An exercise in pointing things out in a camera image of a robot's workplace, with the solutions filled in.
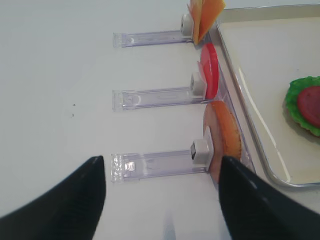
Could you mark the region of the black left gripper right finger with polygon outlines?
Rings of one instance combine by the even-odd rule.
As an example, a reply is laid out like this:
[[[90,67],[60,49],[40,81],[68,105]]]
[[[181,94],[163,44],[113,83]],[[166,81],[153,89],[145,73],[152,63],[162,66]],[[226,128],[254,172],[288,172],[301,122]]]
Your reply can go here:
[[[266,183],[231,156],[219,175],[219,202],[233,240],[318,240],[320,215]]]

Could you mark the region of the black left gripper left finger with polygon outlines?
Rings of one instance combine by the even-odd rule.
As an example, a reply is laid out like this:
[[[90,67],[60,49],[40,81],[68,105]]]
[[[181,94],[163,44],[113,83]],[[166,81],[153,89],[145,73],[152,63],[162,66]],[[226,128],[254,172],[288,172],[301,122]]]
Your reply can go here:
[[[45,194],[1,217],[2,240],[91,240],[106,198],[105,162],[94,156]]]

